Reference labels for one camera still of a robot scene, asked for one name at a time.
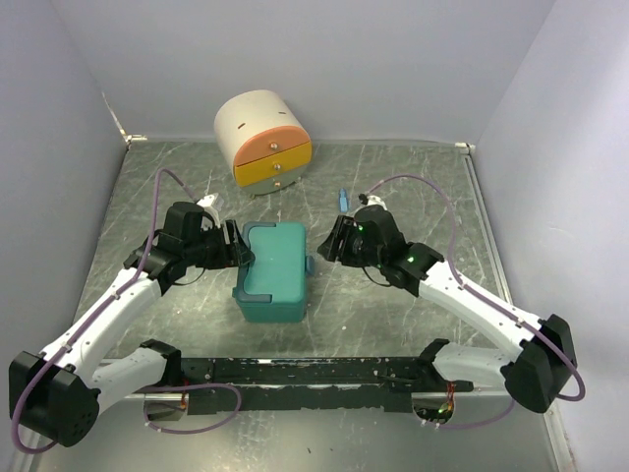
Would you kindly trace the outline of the teal medicine box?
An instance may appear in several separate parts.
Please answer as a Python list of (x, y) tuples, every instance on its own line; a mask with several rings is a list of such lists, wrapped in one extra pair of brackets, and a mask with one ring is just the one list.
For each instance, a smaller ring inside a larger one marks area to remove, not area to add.
[(238, 269), (232, 297), (244, 319), (258, 324), (301, 322), (307, 309), (307, 276), (314, 271), (304, 224), (249, 222), (243, 238), (254, 260)]

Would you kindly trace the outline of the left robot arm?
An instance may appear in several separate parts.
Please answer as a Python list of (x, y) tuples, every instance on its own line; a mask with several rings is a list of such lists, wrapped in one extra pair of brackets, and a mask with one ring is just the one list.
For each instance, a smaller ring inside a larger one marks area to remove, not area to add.
[(246, 267), (255, 259), (232, 219), (217, 221), (205, 207), (177, 202), (161, 228), (151, 227), (114, 282), (77, 322), (37, 354), (21, 352), (9, 367), (9, 412), (15, 447), (29, 454), (20, 429), (52, 445), (81, 441), (98, 416), (136, 391), (186, 390), (182, 354), (162, 341), (143, 342), (131, 355), (102, 363), (113, 343), (191, 267)]

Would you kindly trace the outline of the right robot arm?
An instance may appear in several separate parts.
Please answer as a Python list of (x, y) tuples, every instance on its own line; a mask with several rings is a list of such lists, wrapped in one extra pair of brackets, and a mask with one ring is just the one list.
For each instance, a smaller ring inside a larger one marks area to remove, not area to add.
[(437, 250), (406, 241), (383, 206), (338, 216), (317, 251), (332, 263), (377, 269), (391, 286), (433, 302), (492, 343), (475, 348), (433, 342), (417, 368), (418, 382), (427, 390), (448, 382), (502, 384), (522, 407), (544, 413), (577, 374), (567, 321), (518, 309), (462, 275)]

